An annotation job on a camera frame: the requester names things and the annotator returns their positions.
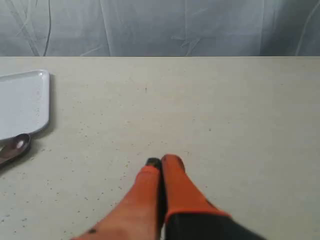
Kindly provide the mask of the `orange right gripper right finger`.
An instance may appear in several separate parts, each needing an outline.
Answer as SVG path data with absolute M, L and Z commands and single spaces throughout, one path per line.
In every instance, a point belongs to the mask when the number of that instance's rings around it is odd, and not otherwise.
M 167 212 L 167 240 L 261 240 L 225 211 L 218 209 L 193 184 L 182 159 L 166 154 L 161 159 Z

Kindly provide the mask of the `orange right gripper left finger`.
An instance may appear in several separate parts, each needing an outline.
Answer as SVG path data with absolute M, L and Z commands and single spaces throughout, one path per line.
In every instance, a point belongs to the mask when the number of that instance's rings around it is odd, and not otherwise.
M 161 161 L 148 158 L 116 207 L 76 240 L 159 240 Z

